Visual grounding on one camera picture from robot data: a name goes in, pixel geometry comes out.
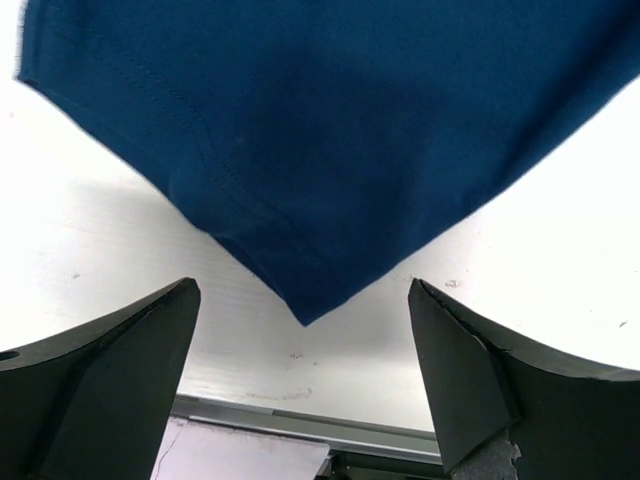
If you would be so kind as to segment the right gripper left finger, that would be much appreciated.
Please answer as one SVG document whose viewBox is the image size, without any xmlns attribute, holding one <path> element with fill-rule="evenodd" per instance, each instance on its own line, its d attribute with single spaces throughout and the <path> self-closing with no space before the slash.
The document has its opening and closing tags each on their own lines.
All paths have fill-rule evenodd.
<svg viewBox="0 0 640 480">
<path fill-rule="evenodd" d="M 199 307 L 184 278 L 2 352 L 2 478 L 150 478 Z"/>
</svg>

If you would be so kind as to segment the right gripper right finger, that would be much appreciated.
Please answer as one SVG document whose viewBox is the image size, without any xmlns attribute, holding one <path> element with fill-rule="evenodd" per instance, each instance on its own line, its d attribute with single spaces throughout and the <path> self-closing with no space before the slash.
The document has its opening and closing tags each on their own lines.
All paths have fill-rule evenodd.
<svg viewBox="0 0 640 480">
<path fill-rule="evenodd" d="M 454 479 L 635 479 L 639 374 L 535 341 L 427 282 L 408 303 L 444 470 Z"/>
</svg>

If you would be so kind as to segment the blue t-shirt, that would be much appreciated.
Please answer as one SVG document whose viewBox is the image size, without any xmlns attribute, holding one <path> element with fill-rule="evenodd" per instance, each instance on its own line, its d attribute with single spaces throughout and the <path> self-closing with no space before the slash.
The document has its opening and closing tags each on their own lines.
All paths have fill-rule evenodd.
<svg viewBox="0 0 640 480">
<path fill-rule="evenodd" d="M 18 79 L 307 325 L 638 74 L 635 1 L 30 1 Z"/>
</svg>

